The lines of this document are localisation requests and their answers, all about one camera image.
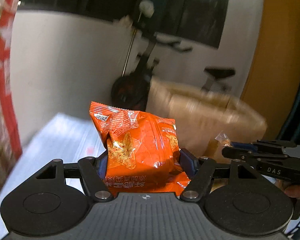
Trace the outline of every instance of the wall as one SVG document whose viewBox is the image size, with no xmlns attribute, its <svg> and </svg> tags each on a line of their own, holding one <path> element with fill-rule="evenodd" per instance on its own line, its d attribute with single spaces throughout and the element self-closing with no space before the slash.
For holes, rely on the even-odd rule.
<svg viewBox="0 0 300 240">
<path fill-rule="evenodd" d="M 234 67 L 227 82 L 234 95 L 244 87 L 258 39 L 263 0 L 229 0 L 219 49 L 186 41 L 191 53 L 156 47 L 155 73 L 201 87 L 208 65 Z M 18 11 L 12 31 L 11 89 L 23 144 L 57 112 L 89 118 L 91 100 L 110 103 L 121 75 L 130 31 L 96 19 L 45 11 Z M 146 46 L 136 39 L 127 72 Z"/>
<path fill-rule="evenodd" d="M 300 0 L 265 0 L 253 64 L 241 99 L 267 122 L 275 139 L 300 83 Z"/>
</svg>

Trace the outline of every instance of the chip image on bag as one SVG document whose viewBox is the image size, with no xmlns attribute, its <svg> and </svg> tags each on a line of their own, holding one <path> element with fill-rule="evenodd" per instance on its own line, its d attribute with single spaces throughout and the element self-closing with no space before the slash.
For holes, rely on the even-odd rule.
<svg viewBox="0 0 300 240">
<path fill-rule="evenodd" d="M 90 116 L 108 149 L 105 184 L 118 192 L 175 192 L 189 178 L 179 165 L 174 119 L 92 102 Z"/>
</svg>

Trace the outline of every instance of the chip bag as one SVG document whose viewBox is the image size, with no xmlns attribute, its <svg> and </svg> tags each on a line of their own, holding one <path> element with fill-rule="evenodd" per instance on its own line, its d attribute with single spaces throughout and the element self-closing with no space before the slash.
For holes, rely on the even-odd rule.
<svg viewBox="0 0 300 240">
<path fill-rule="evenodd" d="M 118 192 L 175 192 L 189 179 L 182 171 L 174 119 L 92 102 L 90 116 L 108 149 L 105 184 Z"/>
</svg>

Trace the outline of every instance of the triangular cutout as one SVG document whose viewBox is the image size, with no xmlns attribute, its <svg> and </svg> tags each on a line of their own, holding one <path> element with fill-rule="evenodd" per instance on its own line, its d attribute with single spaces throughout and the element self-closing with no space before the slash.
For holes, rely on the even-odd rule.
<svg viewBox="0 0 300 240">
<path fill-rule="evenodd" d="M 256 179 L 250 171 L 248 171 L 243 165 L 238 166 L 238 178 L 239 179 Z"/>
<path fill-rule="evenodd" d="M 44 172 L 42 172 L 37 179 L 55 179 L 56 178 L 57 166 L 51 165 Z"/>
</svg>

